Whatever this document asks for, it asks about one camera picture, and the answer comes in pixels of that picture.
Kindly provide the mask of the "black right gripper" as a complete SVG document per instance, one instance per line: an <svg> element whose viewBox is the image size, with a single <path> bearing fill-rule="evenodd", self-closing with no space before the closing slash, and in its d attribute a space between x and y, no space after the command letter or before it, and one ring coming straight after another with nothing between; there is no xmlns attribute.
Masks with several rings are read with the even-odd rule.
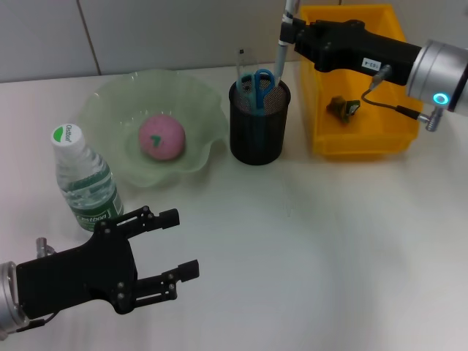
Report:
<svg viewBox="0 0 468 351"><path fill-rule="evenodd" d="M320 72L349 69L371 76L388 65L391 73L387 81L399 86L407 84L421 50L417 45L374 34L359 20L307 23L293 18L282 22L280 43L295 44L295 51Z"/></svg>

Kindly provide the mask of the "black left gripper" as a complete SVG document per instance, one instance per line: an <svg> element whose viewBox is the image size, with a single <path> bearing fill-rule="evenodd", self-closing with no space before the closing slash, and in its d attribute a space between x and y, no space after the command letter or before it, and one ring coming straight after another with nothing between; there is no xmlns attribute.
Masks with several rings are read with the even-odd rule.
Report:
<svg viewBox="0 0 468 351"><path fill-rule="evenodd" d="M52 314L88 301L104 300L116 313L127 314L135 305L175 300L178 282L200 276L198 260L137 280L128 238L178 225L177 209L154 214L143 206L111 219L109 227L98 230L79 247L21 263L16 268L20 307L26 314Z"/></svg>

